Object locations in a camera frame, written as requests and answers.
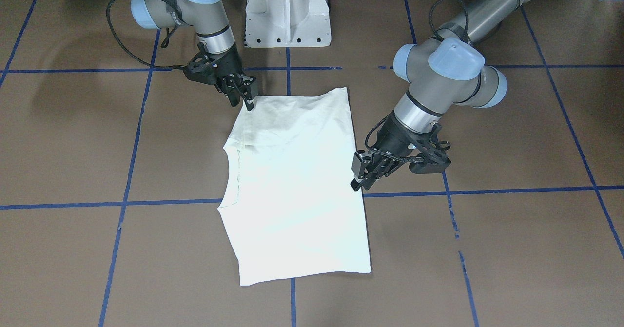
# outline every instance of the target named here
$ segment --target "blue grid line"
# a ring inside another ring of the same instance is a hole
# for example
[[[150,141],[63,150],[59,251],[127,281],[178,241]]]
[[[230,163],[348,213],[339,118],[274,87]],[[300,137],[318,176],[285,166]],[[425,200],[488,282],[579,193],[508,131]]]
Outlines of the blue grid line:
[[[158,51],[159,40],[160,40],[160,30],[156,31],[156,39],[154,40],[154,49],[152,51],[152,61],[150,62],[152,65],[154,65],[154,62],[156,61],[156,52]],[[143,121],[143,114],[145,114],[145,103],[147,102],[147,96],[150,91],[150,85],[152,83],[153,73],[154,73],[154,70],[150,69],[149,74],[147,75],[147,83],[145,84],[145,92],[143,93],[143,103],[141,105],[141,112],[138,116],[138,123],[136,125],[136,136],[134,138],[134,147],[132,149],[130,167],[128,167],[128,180],[126,182],[125,191],[123,193],[123,205],[121,207],[121,211],[119,212],[119,222],[117,225],[117,232],[115,235],[115,244],[113,245],[113,253],[111,256],[111,266],[109,267],[109,276],[108,276],[108,280],[106,281],[106,288],[104,290],[104,298],[102,300],[102,310],[100,312],[100,321],[99,321],[98,327],[103,327],[104,320],[106,318],[106,309],[109,304],[109,296],[111,294],[113,275],[115,273],[115,264],[117,263],[117,253],[119,250],[119,242],[121,241],[123,220],[125,218],[125,210],[127,208],[128,196],[130,194],[132,174],[134,173],[134,162],[136,161],[136,158],[137,158],[138,142],[141,136],[141,123]]]
[[[123,205],[123,201],[103,201],[100,203],[23,204],[23,205],[0,205],[0,210],[97,208],[97,207],[120,207],[121,205]]]
[[[214,204],[221,203],[223,198],[212,199],[176,199],[176,200],[135,200],[127,201],[129,207],[145,206],[145,205],[180,205],[180,204]]]
[[[31,15],[33,14],[33,10],[35,9],[35,4],[37,0],[33,0],[31,3],[30,9],[28,9],[28,14],[26,14],[26,18],[24,19],[24,23],[22,24],[22,28],[19,30],[18,38],[15,40],[13,45],[13,50],[11,50],[11,54],[9,56],[9,60],[6,62],[4,66],[4,71],[2,72],[2,76],[0,76],[0,88],[2,88],[2,84],[4,83],[4,79],[6,78],[7,72],[9,72],[9,67],[11,67],[11,62],[13,62],[13,58],[15,57],[15,52],[18,50],[18,46],[20,45],[20,41],[22,40],[22,36],[24,36],[24,31],[26,30],[26,26],[28,25],[28,21],[31,19]]]
[[[286,47],[286,95],[290,96],[290,47]],[[290,279],[290,326],[297,326],[297,299],[295,294],[295,279]]]
[[[459,226],[455,221],[455,212],[453,211],[453,200],[450,196],[449,182],[446,179],[446,171],[442,171],[442,180],[444,182],[444,193],[446,193],[446,201],[448,202],[448,211],[450,213],[450,222],[453,224],[453,230],[455,230],[455,239],[459,239]]]
[[[624,185],[598,186],[599,190],[624,190]],[[451,190],[451,195],[476,195],[476,194],[508,194],[508,193],[553,193],[553,192],[580,192],[593,191],[591,186],[587,187],[546,187],[534,189],[490,189],[490,190]],[[430,192],[396,192],[396,193],[365,193],[364,198],[401,198],[419,196],[444,196],[446,191]],[[129,207],[145,205],[178,205],[178,204],[207,204],[220,203],[221,198],[205,199],[170,199],[170,200],[129,200],[125,204]],[[21,210],[21,209],[63,209],[63,208],[94,208],[94,207],[119,207],[123,201],[103,201],[92,203],[48,203],[48,204],[13,204],[0,205],[0,210]]]
[[[613,221],[611,220],[611,215],[609,215],[609,211],[606,209],[606,205],[602,199],[602,196],[600,194],[600,190],[598,188],[598,186],[596,185],[596,180],[593,178],[593,173],[591,173],[591,169],[589,167],[589,163],[587,162],[587,159],[585,158],[585,153],[583,152],[583,149],[580,145],[579,142],[579,138],[577,137],[576,132],[574,131],[574,127],[572,126],[572,123],[570,121],[570,118],[568,116],[568,113],[566,111],[566,107],[564,106],[564,101],[561,99],[561,95],[559,94],[559,90],[557,89],[557,85],[555,84],[555,80],[552,77],[552,74],[550,73],[550,69],[548,68],[548,64],[546,63],[546,57],[544,57],[544,53],[542,52],[542,48],[540,47],[538,41],[537,41],[537,36],[535,35],[535,32],[533,31],[533,27],[531,26],[530,21],[528,20],[528,16],[527,16],[527,12],[524,10],[524,7],[521,7],[521,12],[522,12],[522,16],[524,16],[524,21],[526,21],[526,25],[528,26],[528,30],[531,33],[531,36],[533,37],[533,42],[535,42],[535,47],[537,47],[537,52],[540,55],[540,58],[542,58],[542,62],[544,63],[544,69],[546,69],[546,73],[548,74],[548,79],[550,80],[550,84],[552,85],[552,89],[555,92],[555,96],[557,98],[557,102],[559,102],[559,107],[561,108],[561,112],[562,114],[564,114],[564,118],[565,118],[565,122],[568,124],[568,129],[570,130],[570,133],[572,134],[572,138],[574,140],[575,145],[577,146],[577,150],[579,150],[579,154],[581,156],[581,160],[583,161],[583,165],[585,166],[585,170],[587,171],[587,175],[590,178],[591,181],[591,185],[593,186],[593,190],[596,193],[596,197],[598,198],[598,201],[600,203],[600,207],[602,207],[602,212],[604,213],[604,217],[606,218],[606,222],[609,224],[609,227],[611,228],[611,234],[613,234],[613,239],[615,240],[615,243],[617,243],[618,249],[620,250],[620,254],[622,256],[622,258],[624,259],[624,247],[622,247],[622,242],[620,241],[620,237],[618,236],[618,232],[615,229],[615,226],[613,225]]]
[[[622,68],[624,65],[619,64],[604,64],[604,65],[548,65],[550,69],[617,69]]]
[[[408,0],[404,0],[404,2],[405,2],[405,10],[407,11],[408,20],[410,22],[409,28],[412,31],[412,40],[414,44],[417,44],[416,36],[414,34],[414,26],[412,25],[412,16],[410,14],[410,5],[408,4]],[[453,225],[453,230],[455,231],[455,240],[459,240],[459,226],[457,225],[457,221],[455,221],[455,213],[453,211],[453,201],[451,197],[452,192],[450,191],[449,183],[446,178],[446,171],[443,171],[442,179],[444,182],[444,195],[446,196],[446,199],[448,202],[448,211],[450,213],[450,220]],[[465,263],[464,256],[461,251],[459,252],[459,258],[461,260],[462,270],[464,272],[464,280],[466,282],[466,291],[468,292],[468,298],[470,300],[470,310],[472,311],[472,319],[474,321],[474,326],[479,327],[479,317],[477,316],[477,307],[474,304],[474,297],[472,296],[472,288],[470,286],[470,278],[468,278],[468,272],[466,271],[466,263]]]
[[[286,95],[290,96],[290,48],[286,47]]]
[[[290,59],[290,48],[287,48],[287,58]],[[246,67],[245,71],[314,71],[314,70],[342,70],[341,66],[276,66],[276,67]]]
[[[297,327],[297,302],[295,279],[290,279],[290,327]]]
[[[364,193],[364,198],[399,198],[403,196],[439,196],[446,195],[444,191],[431,192],[399,192],[399,193]]]
[[[452,190],[452,195],[474,194],[509,194],[509,193],[552,193],[552,192],[579,192],[593,190],[593,187],[545,187],[536,189],[494,189],[494,190]]]
[[[624,190],[624,186],[598,186],[599,190]]]
[[[412,23],[412,13],[410,13],[410,3],[408,3],[408,0],[403,0],[403,3],[405,3],[405,11],[408,14],[409,30],[412,33],[412,43],[416,43],[416,33],[414,32],[414,24]]]
[[[466,283],[466,291],[468,292],[468,300],[470,300],[470,311],[472,311],[472,320],[474,321],[474,327],[479,327],[479,316],[477,316],[477,307],[474,303],[474,295],[472,294],[472,286],[470,285],[470,278],[468,277],[468,271],[466,270],[466,259],[464,254],[459,251],[459,261],[462,263],[462,271],[464,272],[464,282]]]
[[[150,68],[136,69],[33,69],[33,70],[9,70],[9,74],[58,74],[58,73],[82,73],[82,72],[149,72]],[[172,69],[154,68],[154,71],[172,71]]]

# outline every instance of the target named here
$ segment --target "white cloth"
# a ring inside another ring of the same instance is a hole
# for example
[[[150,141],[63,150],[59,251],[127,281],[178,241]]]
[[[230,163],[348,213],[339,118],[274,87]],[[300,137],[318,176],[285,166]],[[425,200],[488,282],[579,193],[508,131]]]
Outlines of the white cloth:
[[[346,89],[259,96],[225,146],[230,174],[221,219],[240,284],[335,271],[371,272]]]

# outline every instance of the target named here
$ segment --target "metal arm tube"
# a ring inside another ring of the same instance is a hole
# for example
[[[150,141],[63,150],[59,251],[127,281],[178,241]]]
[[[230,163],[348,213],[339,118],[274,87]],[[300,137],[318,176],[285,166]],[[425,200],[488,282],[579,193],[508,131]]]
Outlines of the metal arm tube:
[[[467,5],[468,36],[473,42],[484,38],[498,23],[529,0],[475,0]],[[466,24],[464,13],[445,23],[439,34],[443,38],[461,37]]]

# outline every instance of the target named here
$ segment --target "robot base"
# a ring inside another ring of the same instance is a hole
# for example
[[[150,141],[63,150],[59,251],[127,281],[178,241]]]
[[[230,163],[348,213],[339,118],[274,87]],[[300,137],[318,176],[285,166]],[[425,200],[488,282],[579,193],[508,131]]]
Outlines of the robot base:
[[[326,47],[332,42],[327,0],[247,0],[245,45]]]

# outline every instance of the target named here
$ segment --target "floor tile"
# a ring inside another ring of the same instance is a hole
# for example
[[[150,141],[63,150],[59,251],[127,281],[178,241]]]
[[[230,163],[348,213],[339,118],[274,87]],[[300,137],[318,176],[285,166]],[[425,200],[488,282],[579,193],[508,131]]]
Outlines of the floor tile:
[[[417,41],[424,42],[433,35],[429,25],[429,11],[438,0],[408,0]],[[466,4],[473,0],[463,0]],[[452,0],[435,8],[434,25],[440,26],[461,12],[461,6]],[[488,65],[541,65],[542,60],[521,12],[506,18],[490,39],[477,43],[475,49],[486,58]]]
[[[506,98],[489,109],[453,106],[441,123],[451,190],[591,185],[544,69],[502,69]]]
[[[120,201],[147,74],[9,74],[0,203]]]
[[[600,195],[606,205],[606,209],[611,216],[611,221],[618,234],[620,242],[624,241],[624,190],[602,190]]]
[[[115,42],[106,22],[109,0],[38,0],[11,69],[103,69],[143,67]],[[156,32],[139,27],[130,0],[119,0],[111,19],[123,43],[149,62]],[[41,36],[45,38],[42,50]]]
[[[624,184],[624,69],[551,69],[599,185]]]
[[[33,0],[0,0],[0,9],[11,9],[11,11],[3,11],[0,15],[2,23],[11,24],[3,26],[0,32],[0,65],[4,69],[5,64],[9,60],[13,44],[18,39],[20,29],[28,14]]]
[[[624,265],[596,194],[454,196],[482,326],[616,326]]]
[[[330,23],[331,45],[291,49],[292,66],[392,65],[412,43],[403,0],[330,0]]]
[[[343,69],[292,71],[293,96],[318,96],[336,87],[349,89],[356,146],[364,149],[366,134],[389,114],[408,89],[392,70]],[[440,174],[412,174],[405,165],[378,180],[367,193],[444,191]]]
[[[105,326],[290,326],[290,282],[237,267],[216,205],[128,207]]]
[[[270,94],[285,95],[284,72],[254,72]],[[228,179],[223,144],[241,104],[178,71],[156,72],[143,116],[131,200],[221,198]]]
[[[471,325],[446,198],[365,203],[372,274],[297,278],[297,326]]]
[[[624,64],[624,3],[534,0],[525,7],[548,64]]]
[[[0,212],[0,325],[96,326],[119,208]]]

